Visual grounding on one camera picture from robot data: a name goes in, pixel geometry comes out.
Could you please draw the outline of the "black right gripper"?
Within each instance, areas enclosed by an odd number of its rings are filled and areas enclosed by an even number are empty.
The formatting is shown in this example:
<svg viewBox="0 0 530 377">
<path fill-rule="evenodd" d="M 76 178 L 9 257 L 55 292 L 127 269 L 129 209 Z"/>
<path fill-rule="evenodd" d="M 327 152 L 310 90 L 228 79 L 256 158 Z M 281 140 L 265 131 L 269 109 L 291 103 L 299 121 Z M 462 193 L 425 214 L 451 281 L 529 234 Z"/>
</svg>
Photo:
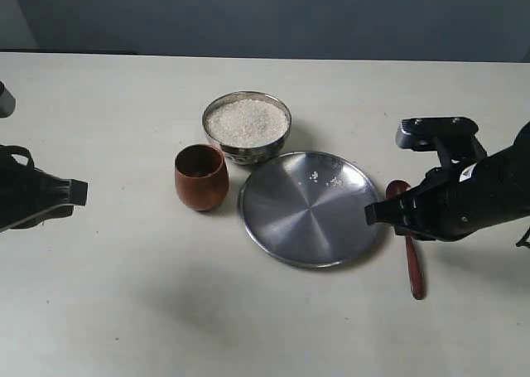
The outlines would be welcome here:
<svg viewBox="0 0 530 377">
<path fill-rule="evenodd" d="M 405 196 L 364 207 L 368 225 L 392 225 L 396 236 L 451 242 L 497 224 L 497 157 L 457 170 L 432 170 Z"/>
</svg>

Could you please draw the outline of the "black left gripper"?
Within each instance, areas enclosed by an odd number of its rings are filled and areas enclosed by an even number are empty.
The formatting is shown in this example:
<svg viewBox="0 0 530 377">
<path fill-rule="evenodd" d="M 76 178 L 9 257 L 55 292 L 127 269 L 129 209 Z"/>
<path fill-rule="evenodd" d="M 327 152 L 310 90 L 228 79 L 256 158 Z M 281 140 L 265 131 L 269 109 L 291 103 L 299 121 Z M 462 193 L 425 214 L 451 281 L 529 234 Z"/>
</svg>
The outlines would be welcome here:
<svg viewBox="0 0 530 377">
<path fill-rule="evenodd" d="M 30 229 L 86 206 L 87 182 L 57 179 L 51 185 L 52 178 L 35 167 L 28 149 L 1 146 L 1 231 Z"/>
</svg>

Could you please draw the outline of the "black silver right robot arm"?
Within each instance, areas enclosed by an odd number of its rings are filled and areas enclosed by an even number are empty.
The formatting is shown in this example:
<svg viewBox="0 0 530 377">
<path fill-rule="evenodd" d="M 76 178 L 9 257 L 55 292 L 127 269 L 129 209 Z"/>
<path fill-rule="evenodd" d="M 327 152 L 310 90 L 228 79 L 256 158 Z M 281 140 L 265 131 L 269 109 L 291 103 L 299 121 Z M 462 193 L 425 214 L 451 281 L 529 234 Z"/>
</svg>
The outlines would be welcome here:
<svg viewBox="0 0 530 377">
<path fill-rule="evenodd" d="M 529 215 L 529 127 L 489 155 L 465 117 L 406 118 L 396 143 L 436 152 L 440 164 L 418 186 L 365 206 L 368 225 L 387 224 L 419 240 L 455 242 L 474 232 Z"/>
</svg>

